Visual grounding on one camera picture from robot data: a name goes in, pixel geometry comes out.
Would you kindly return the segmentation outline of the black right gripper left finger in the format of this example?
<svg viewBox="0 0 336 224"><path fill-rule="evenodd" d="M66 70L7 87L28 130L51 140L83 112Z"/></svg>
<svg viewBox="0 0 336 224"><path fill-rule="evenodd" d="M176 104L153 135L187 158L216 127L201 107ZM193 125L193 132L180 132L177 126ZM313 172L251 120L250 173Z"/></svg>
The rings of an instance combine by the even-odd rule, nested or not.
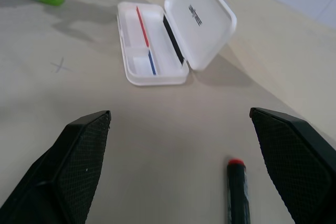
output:
<svg viewBox="0 0 336 224"><path fill-rule="evenodd" d="M1 223L85 223L110 122L110 111L100 111L66 125L1 206Z"/></svg>

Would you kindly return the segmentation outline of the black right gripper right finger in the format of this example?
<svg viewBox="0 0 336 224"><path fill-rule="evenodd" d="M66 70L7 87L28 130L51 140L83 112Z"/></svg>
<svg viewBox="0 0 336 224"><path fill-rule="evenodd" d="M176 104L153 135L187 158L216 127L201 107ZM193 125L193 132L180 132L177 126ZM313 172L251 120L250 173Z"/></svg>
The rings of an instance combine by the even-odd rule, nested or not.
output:
<svg viewBox="0 0 336 224"><path fill-rule="evenodd" d="M305 120L251 108L261 153L295 223L335 223L335 149Z"/></svg>

